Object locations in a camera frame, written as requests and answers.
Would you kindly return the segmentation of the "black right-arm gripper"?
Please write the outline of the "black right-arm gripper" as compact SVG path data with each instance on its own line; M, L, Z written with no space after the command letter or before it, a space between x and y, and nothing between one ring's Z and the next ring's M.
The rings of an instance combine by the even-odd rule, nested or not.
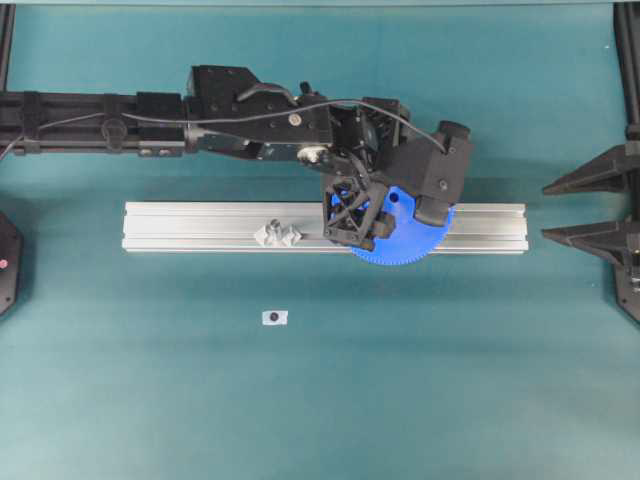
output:
M611 147L542 189L544 195L611 192L631 188L630 175L639 170L639 145ZM615 267L616 300L634 321L639 320L639 221L607 221L543 229L544 238L619 262Z

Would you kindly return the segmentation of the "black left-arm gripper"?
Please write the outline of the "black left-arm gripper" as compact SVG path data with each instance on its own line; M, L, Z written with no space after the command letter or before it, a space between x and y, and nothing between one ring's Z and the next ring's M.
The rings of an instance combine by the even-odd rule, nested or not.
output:
M366 106L328 107L333 141L330 146L301 149L299 162L325 174L323 178L324 236L345 240L349 247L373 251L377 239L389 239L396 228L395 216L382 211L386 187L356 178L360 165L376 170L380 152L406 140L403 126L391 117Z

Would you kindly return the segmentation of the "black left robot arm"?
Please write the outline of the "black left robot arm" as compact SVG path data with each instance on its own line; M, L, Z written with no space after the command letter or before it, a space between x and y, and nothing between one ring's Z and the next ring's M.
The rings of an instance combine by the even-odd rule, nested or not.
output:
M186 94L3 92L1 150L295 162L323 177L325 237L369 251L398 224L376 175L409 117L394 99L333 102L308 83L293 93L245 67L195 66Z

